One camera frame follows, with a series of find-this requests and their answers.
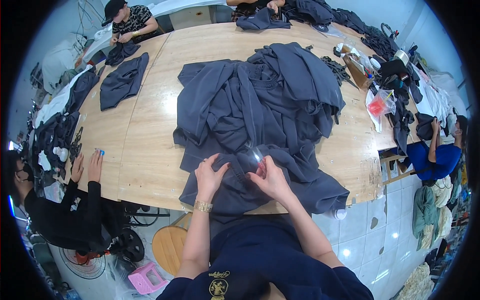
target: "blue shirt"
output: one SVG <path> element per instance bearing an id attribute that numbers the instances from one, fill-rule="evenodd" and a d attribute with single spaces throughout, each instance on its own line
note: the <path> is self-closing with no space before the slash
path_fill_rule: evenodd
<path id="1" fill-rule="evenodd" d="M 303 253 L 292 226 L 252 220 L 211 242 L 211 267 L 195 279 L 175 278 L 156 300 L 260 299 L 272 282 L 288 300 L 373 300 L 346 267 L 330 268 Z"/>

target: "white bottle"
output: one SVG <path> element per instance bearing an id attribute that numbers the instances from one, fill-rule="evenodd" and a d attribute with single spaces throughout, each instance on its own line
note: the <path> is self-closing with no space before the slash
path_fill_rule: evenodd
<path id="1" fill-rule="evenodd" d="M 68 158 L 68 150 L 66 148 L 54 147 L 53 154 L 58 155 L 62 162 L 66 162 Z"/>

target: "black long sleeve shirt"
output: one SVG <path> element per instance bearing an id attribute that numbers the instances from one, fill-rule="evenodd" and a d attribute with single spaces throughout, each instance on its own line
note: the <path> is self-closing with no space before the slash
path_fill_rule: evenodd
<path id="1" fill-rule="evenodd" d="M 37 197 L 32 189 L 25 198 L 25 210 L 33 227 L 52 245 L 90 251 L 89 242 L 101 242 L 102 205 L 100 183 L 88 183 L 86 209 L 70 211 L 78 185 L 70 180 L 61 203 Z"/>

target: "hair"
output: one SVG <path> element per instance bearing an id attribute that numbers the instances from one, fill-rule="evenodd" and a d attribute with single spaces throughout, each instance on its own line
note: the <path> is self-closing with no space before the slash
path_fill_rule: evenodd
<path id="1" fill-rule="evenodd" d="M 20 154 L 15 150 L 9 150 L 2 155 L 2 181 L 5 182 L 7 193 L 12 197 L 13 203 L 18 207 L 20 195 L 17 186 L 15 185 L 15 172 L 17 170 L 17 161 L 22 160 Z"/>
<path id="2" fill-rule="evenodd" d="M 464 148 L 467 144 L 468 119 L 465 116 L 457 115 L 456 120 L 458 121 L 460 129 L 462 130 L 462 148 Z"/>

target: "hand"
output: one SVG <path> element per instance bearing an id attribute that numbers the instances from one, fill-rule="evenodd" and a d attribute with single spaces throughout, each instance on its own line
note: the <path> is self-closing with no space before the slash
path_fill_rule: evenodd
<path id="1" fill-rule="evenodd" d="M 275 13 L 278 13 L 278 3 L 276 2 L 276 0 L 268 2 L 267 7 L 273 9 Z"/>
<path id="2" fill-rule="evenodd" d="M 127 32 L 124 35 L 121 35 L 121 37 L 119 38 L 119 42 L 127 43 L 129 40 L 132 39 L 132 37 L 133 37 L 133 33 Z"/>
<path id="3" fill-rule="evenodd" d="M 112 38 L 110 39 L 110 46 L 115 45 L 116 42 L 118 42 L 118 39 L 117 39 L 116 37 L 112 37 Z"/>
<path id="4" fill-rule="evenodd" d="M 218 154 L 204 159 L 195 170 L 198 186 L 197 199 L 208 203 L 212 201 L 213 195 L 220 187 L 223 175 L 230 167 L 230 163 L 226 163 L 217 172 L 213 171 L 212 164 L 218 157 Z"/>
<path id="5" fill-rule="evenodd" d="M 84 171 L 83 167 L 84 155 L 82 152 L 77 156 L 77 158 L 73 161 L 72 167 L 72 181 L 78 183 L 80 181 L 80 177 L 82 176 L 82 172 Z"/>
<path id="6" fill-rule="evenodd" d="M 437 118 L 433 118 L 432 130 L 433 130 L 433 133 L 438 133 L 440 131 L 440 123 L 438 122 Z"/>
<path id="7" fill-rule="evenodd" d="M 100 150 L 93 152 L 90 157 L 90 165 L 88 166 L 88 181 L 95 181 L 100 183 L 100 173 L 102 172 L 103 155 Z"/>
<path id="8" fill-rule="evenodd" d="M 271 156 L 265 156 L 265 164 L 267 170 L 265 179 L 260 176 L 263 175 L 263 172 L 260 170 L 260 168 L 257 170 L 256 174 L 248 172 L 246 177 L 250 178 L 251 181 L 256 183 L 260 190 L 262 190 L 265 194 L 285 206 L 288 199 L 295 199 L 296 197 L 288 186 L 282 169 L 275 165 Z"/>

